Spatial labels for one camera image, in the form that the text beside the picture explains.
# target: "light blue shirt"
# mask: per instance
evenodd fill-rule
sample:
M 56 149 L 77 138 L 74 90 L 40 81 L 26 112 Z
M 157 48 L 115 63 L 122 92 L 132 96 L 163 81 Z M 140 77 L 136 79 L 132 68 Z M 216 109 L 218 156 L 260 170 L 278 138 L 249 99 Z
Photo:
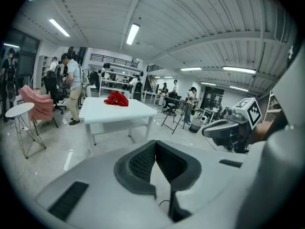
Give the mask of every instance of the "light blue shirt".
M 81 69 L 74 59 L 71 59 L 68 64 L 68 73 L 73 73 L 73 81 L 71 83 L 71 89 L 74 89 L 81 85 Z

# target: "chair leg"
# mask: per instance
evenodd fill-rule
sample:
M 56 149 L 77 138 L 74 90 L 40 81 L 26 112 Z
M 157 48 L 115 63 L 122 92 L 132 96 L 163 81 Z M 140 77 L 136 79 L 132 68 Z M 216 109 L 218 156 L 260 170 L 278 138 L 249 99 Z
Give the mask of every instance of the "chair leg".
M 53 117 L 53 121 L 54 121 L 54 123 L 55 123 L 56 127 L 58 128 L 58 125 L 57 125 L 57 123 L 56 123 L 56 121 L 55 121 L 54 117 Z

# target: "khaki pants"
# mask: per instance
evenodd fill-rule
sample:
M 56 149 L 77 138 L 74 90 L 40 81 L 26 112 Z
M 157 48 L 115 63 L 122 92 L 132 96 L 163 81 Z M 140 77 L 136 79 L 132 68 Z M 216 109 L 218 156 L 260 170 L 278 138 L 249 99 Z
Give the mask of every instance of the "khaki pants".
M 67 101 L 67 108 L 70 110 L 71 115 L 75 121 L 79 121 L 78 117 L 78 98 L 81 95 L 82 86 L 75 87 L 70 92 L 70 97 Z

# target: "red fabric on table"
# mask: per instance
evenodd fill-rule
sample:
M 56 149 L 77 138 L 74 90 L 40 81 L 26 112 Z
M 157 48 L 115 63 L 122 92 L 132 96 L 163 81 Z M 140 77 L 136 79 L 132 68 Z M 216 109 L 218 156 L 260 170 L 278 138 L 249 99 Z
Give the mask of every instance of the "red fabric on table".
M 113 91 L 110 93 L 108 98 L 104 100 L 104 103 L 127 107 L 129 101 L 123 94 L 119 93 L 118 91 Z

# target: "black shoe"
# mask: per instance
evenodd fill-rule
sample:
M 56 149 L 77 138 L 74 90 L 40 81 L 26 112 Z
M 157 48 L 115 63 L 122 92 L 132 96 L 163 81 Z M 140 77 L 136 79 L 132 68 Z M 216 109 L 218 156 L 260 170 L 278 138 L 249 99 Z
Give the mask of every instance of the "black shoe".
M 75 121 L 75 120 L 72 120 L 69 125 L 76 125 L 78 124 L 79 122 L 81 122 L 80 120 L 79 121 Z

